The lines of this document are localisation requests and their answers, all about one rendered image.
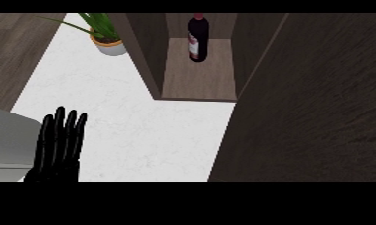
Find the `dark wine bottle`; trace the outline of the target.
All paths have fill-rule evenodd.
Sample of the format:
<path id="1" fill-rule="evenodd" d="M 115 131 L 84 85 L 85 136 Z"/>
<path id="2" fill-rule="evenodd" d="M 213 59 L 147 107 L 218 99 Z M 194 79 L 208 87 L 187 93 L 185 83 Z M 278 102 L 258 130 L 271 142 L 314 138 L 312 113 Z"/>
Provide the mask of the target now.
<path id="1" fill-rule="evenodd" d="M 194 62 L 202 62 L 206 57 L 208 20 L 200 13 L 194 13 L 187 22 L 187 51 Z"/>

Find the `brown wooden cabinet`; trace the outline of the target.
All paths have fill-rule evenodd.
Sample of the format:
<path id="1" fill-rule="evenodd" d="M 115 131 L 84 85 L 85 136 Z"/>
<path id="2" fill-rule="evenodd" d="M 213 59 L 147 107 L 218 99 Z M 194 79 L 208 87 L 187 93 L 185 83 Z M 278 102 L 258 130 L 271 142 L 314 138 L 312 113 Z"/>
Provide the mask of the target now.
<path id="1" fill-rule="evenodd" d="M 110 20 L 157 100 L 236 102 L 287 15 L 206 13 L 208 45 L 188 58 L 190 13 L 113 13 Z"/>

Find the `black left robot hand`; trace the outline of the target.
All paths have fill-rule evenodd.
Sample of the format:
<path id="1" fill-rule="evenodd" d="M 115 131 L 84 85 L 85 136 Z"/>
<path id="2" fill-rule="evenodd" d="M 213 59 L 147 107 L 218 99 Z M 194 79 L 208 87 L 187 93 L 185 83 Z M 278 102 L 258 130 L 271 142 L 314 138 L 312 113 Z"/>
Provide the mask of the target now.
<path id="1" fill-rule="evenodd" d="M 25 183 L 76 183 L 87 115 L 59 106 L 47 114 L 38 133 L 32 168 Z"/>

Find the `brown wooden cabinet door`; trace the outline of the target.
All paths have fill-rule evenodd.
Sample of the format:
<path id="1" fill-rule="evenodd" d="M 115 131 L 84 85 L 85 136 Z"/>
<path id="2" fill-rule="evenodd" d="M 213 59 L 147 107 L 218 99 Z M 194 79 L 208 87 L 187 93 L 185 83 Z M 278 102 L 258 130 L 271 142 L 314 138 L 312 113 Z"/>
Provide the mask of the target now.
<path id="1" fill-rule="evenodd" d="M 281 18 L 208 180 L 376 182 L 376 14 Z"/>

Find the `pale grey appliance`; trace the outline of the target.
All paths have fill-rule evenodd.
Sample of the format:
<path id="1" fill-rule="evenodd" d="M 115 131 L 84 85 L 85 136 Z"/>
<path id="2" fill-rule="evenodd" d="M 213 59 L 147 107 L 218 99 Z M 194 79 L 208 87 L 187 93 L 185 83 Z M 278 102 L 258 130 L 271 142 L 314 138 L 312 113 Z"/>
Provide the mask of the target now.
<path id="1" fill-rule="evenodd" d="M 32 168 L 39 123 L 0 110 L 0 182 L 17 182 Z"/>

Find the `green potted plant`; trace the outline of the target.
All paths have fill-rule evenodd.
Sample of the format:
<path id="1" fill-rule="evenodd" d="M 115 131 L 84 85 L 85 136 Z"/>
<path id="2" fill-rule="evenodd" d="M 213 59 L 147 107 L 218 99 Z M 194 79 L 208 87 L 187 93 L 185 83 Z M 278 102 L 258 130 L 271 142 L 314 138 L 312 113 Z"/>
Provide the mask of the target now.
<path id="1" fill-rule="evenodd" d="M 115 29 L 115 25 L 106 13 L 79 13 L 79 17 L 88 24 L 90 29 L 84 29 L 72 23 L 53 18 L 44 18 L 50 21 L 65 24 L 75 28 L 76 30 L 85 32 L 90 35 L 91 41 L 100 50 L 100 52 L 107 56 L 121 56 L 128 50 L 122 41 L 122 38 Z"/>

